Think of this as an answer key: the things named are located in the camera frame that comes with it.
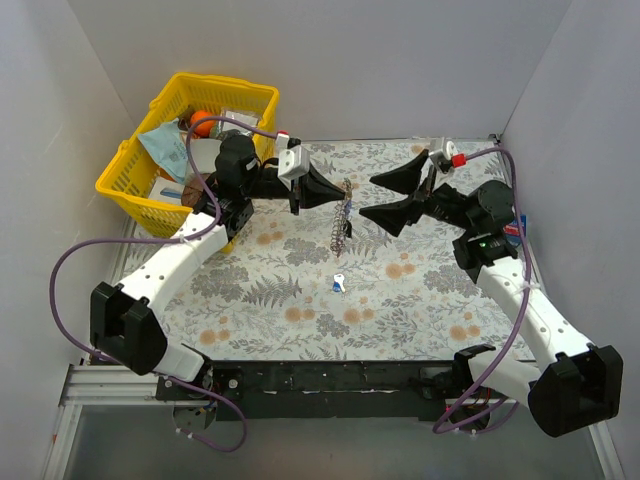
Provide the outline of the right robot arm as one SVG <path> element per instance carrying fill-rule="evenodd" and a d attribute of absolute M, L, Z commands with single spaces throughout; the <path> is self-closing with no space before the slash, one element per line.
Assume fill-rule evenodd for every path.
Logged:
<path fill-rule="evenodd" d="M 492 406 L 458 422 L 451 417 L 484 389 L 526 407 L 553 438 L 616 417 L 623 359 L 614 347 L 598 347 L 574 328 L 534 282 L 516 183 L 490 180 L 462 194 L 438 181 L 468 160 L 452 146 L 423 150 L 370 179 L 403 200 L 359 211 L 392 236 L 424 216 L 461 229 L 453 242 L 457 265 L 512 323 L 502 348 L 482 344 L 455 354 L 452 383 L 460 396 L 435 422 L 434 433 L 472 431 L 473 422 L 490 414 Z M 509 224 L 521 236 L 518 247 L 507 239 Z"/>

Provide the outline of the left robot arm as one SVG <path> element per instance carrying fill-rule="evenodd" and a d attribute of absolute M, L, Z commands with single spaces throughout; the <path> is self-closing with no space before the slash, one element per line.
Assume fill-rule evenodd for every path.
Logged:
<path fill-rule="evenodd" d="M 342 201 L 346 193 L 323 177 L 301 145 L 285 139 L 277 157 L 261 162 L 253 140 L 221 141 L 202 193 L 176 234 L 132 274 L 91 294 L 90 342 L 138 375 L 178 378 L 193 400 L 213 386 L 204 355 L 168 339 L 159 317 L 182 285 L 223 249 L 252 216 L 253 200 L 287 200 L 292 214 Z"/>

